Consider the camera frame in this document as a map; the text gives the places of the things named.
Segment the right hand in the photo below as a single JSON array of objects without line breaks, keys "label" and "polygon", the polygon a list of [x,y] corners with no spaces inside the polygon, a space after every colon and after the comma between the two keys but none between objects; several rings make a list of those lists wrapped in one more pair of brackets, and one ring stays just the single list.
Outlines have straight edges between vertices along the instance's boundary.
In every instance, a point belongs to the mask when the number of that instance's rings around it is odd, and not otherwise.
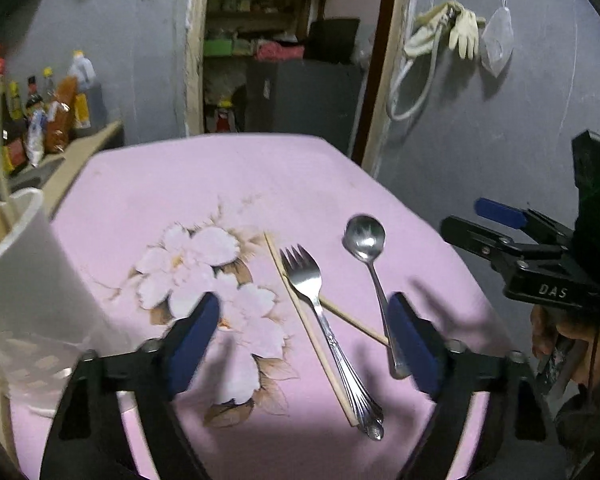
[{"label": "right hand", "polygon": [[531,310],[532,352],[540,360],[536,381],[544,396],[561,396],[568,382],[600,395],[600,326],[562,318],[550,308]]}]

